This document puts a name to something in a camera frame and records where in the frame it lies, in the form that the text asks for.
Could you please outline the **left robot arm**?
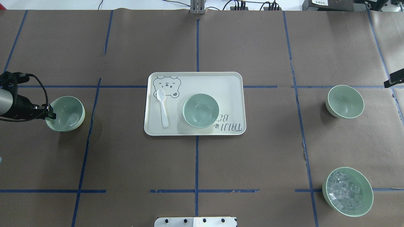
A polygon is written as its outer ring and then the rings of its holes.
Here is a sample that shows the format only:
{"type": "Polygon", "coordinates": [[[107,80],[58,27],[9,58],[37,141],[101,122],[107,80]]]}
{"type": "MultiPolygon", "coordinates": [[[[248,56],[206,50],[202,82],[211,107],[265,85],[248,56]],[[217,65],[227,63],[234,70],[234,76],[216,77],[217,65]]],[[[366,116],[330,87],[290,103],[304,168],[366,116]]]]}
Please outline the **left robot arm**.
{"type": "Polygon", "coordinates": [[[41,106],[33,104],[28,98],[17,94],[13,89],[11,91],[1,89],[0,109],[1,121],[5,122],[27,122],[47,118],[55,120],[57,117],[49,103],[41,106]]]}

